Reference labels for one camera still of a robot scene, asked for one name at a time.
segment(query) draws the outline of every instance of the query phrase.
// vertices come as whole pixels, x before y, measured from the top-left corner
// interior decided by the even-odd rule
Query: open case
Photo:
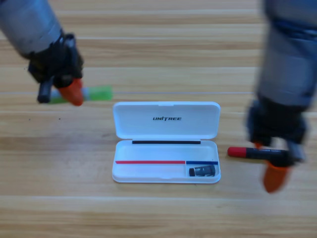
[[[220,106],[215,102],[120,102],[113,106],[117,143],[112,177],[117,182],[215,183]],[[214,176],[190,168],[214,166]]]

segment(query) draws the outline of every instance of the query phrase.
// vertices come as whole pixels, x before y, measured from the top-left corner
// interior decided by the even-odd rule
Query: gray robot arm
[[[71,103],[81,105],[83,60],[75,36],[64,33],[47,0],[0,0],[0,29],[29,60],[29,72],[40,84],[40,103],[50,101],[54,85]]]
[[[317,1],[265,0],[269,23],[264,60],[250,109],[250,141],[270,146],[273,137],[301,144],[303,112],[317,82]]]

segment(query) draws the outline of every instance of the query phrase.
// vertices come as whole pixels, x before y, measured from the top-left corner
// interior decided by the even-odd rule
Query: red marker cap
[[[247,148],[246,147],[229,147],[227,151],[229,156],[246,158]]]

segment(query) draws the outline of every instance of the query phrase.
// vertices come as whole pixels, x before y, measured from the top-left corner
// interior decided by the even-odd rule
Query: wood grain
[[[266,29],[260,1],[50,2],[78,38],[84,84],[115,94],[79,108],[38,105],[27,61],[0,34],[0,237],[317,237],[316,106],[306,113],[308,161],[281,192],[263,190],[263,163],[226,155],[251,146],[245,112]],[[114,182],[112,106],[121,101],[219,103],[220,182]]]

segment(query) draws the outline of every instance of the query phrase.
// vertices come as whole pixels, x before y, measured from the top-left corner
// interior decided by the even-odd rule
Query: red marker
[[[280,190],[289,177],[292,161],[286,150],[255,149],[246,147],[229,147],[228,155],[232,157],[266,160],[263,185],[268,193]]]
[[[229,147],[228,155],[232,157],[256,159],[256,160],[282,160],[288,158],[286,150],[271,150],[271,149],[255,149],[247,147]]]

